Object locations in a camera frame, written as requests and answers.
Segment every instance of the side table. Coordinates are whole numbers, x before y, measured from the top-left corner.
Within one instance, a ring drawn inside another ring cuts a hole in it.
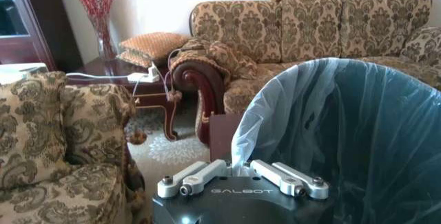
[[[210,117],[210,160],[231,160],[231,141],[242,115],[227,114]]]
[[[167,68],[159,68],[163,77],[167,73]],[[124,76],[134,72],[146,73],[147,69],[138,67],[122,60],[103,61],[100,58],[94,59],[88,62],[79,70],[75,72],[84,73],[98,76]],[[70,85],[86,85],[86,84],[118,84],[126,87],[130,93],[134,91],[135,83],[130,82],[127,78],[106,78],[94,79],[76,76],[75,79],[68,80]],[[167,81],[167,87],[171,87],[170,80]],[[175,141],[178,139],[178,134],[173,130],[173,122],[175,110],[178,107],[178,102],[169,102],[165,86],[162,80],[154,83],[139,83],[136,87],[136,94],[134,96],[136,108],[163,108],[166,111],[165,118],[165,135],[169,140]]]

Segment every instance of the trash can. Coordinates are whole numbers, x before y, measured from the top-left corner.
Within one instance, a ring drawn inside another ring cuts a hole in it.
[[[330,184],[329,223],[441,223],[441,93],[394,69],[308,61],[257,94],[231,146]]]

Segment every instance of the throw pillow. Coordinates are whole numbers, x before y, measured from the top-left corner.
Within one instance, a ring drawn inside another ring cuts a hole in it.
[[[441,27],[416,30],[400,57],[428,66],[441,66]]]
[[[116,56],[116,58],[143,68],[150,68],[151,66],[151,60],[146,59],[131,51],[124,51]]]
[[[178,49],[189,41],[189,37],[157,32],[136,36],[123,41],[119,45],[147,60],[155,60],[155,64],[166,64],[170,52]]]
[[[231,49],[225,43],[215,41],[210,45],[209,57],[230,71],[233,79],[255,79],[255,61],[239,51]]]
[[[0,190],[70,173],[62,127],[62,72],[0,86]]]

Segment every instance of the vase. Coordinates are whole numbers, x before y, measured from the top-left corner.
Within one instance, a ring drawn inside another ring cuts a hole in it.
[[[111,42],[111,32],[108,31],[108,17],[96,18],[92,20],[98,39],[98,54],[103,61],[112,61],[115,59],[115,47]]]

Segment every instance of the rug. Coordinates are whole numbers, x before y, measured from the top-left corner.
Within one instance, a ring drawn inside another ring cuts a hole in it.
[[[210,150],[195,136],[194,122],[197,112],[197,98],[186,96],[178,108],[174,121],[174,130],[179,139],[169,141],[163,133],[165,111],[162,108],[138,109],[126,126],[126,133],[130,135],[135,129],[143,130],[147,139],[142,145],[128,144],[128,149],[138,168],[146,180],[146,205],[138,215],[134,216],[134,223],[143,223],[150,219],[151,197],[157,192],[158,181],[166,175],[177,174],[195,161],[210,161]]]

